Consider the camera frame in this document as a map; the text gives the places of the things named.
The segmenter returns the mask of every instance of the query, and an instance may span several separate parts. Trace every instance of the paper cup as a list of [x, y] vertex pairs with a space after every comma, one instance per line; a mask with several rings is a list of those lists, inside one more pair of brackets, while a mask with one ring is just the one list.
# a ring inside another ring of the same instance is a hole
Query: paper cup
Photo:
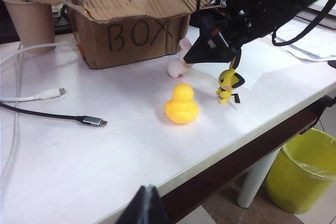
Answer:
[[[24, 47], [55, 42], [51, 5], [25, 0], [2, 0], [11, 16]], [[55, 47], [36, 48], [29, 52], [41, 54]]]

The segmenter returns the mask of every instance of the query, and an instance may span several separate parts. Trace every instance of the yellow trash bin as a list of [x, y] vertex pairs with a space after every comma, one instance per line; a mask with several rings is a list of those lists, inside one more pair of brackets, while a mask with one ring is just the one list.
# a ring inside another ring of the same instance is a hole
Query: yellow trash bin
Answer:
[[286, 143], [265, 182], [270, 199], [295, 214], [306, 212], [336, 182], [336, 140], [310, 129]]

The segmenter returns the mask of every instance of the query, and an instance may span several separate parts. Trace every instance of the toy figure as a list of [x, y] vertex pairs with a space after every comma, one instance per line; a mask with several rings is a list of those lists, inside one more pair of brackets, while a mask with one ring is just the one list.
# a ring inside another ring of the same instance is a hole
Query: toy figure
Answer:
[[177, 80], [178, 77], [184, 77], [184, 73], [186, 73], [193, 65], [185, 63], [183, 59], [192, 46], [190, 41], [187, 38], [181, 39], [179, 45], [180, 51], [178, 57], [172, 58], [167, 66], [169, 76], [175, 80]]
[[218, 83], [219, 88], [216, 92], [221, 97], [219, 103], [225, 103], [228, 101], [231, 95], [235, 97], [235, 102], [240, 103], [239, 95], [232, 94], [232, 91], [245, 83], [244, 78], [236, 73], [236, 68], [240, 62], [240, 55], [236, 56], [230, 63], [228, 70], [225, 70], [219, 75]]
[[164, 106], [164, 112], [174, 123], [186, 124], [194, 120], [199, 108], [193, 100], [194, 90], [188, 84], [178, 84], [173, 91], [173, 98]]

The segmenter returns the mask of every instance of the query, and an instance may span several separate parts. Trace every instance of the black usb cable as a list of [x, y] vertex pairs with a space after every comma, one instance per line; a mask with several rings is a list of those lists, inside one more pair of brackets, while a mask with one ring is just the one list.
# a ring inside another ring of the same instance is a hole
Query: black usb cable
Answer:
[[7, 105], [3, 102], [0, 102], [0, 107], [3, 107], [3, 108], [8, 109], [8, 110], [15, 111], [15, 112], [28, 114], [28, 115], [43, 116], [45, 118], [76, 120], [77, 122], [80, 122], [82, 124], [92, 125], [92, 126], [95, 126], [95, 127], [106, 126], [106, 124], [107, 124], [107, 121], [104, 121], [101, 118], [93, 118], [93, 117], [87, 116], [87, 115], [73, 116], [73, 115], [56, 115], [56, 114], [42, 113], [42, 112], [31, 111], [31, 110], [23, 110], [23, 109], [20, 109], [20, 108], [9, 106], [9, 105]]

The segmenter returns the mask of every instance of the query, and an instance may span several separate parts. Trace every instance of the pokemon figure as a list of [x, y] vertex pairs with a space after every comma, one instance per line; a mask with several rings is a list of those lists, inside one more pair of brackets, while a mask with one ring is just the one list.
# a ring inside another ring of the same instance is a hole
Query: pokemon figure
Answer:
[[222, 72], [218, 78], [219, 88], [216, 92], [221, 97], [219, 103], [228, 101], [231, 95], [235, 97], [235, 102], [240, 103], [238, 94], [232, 94], [232, 91], [245, 83], [244, 78], [236, 73], [236, 68], [240, 62], [240, 55], [236, 56], [230, 63], [228, 70]]

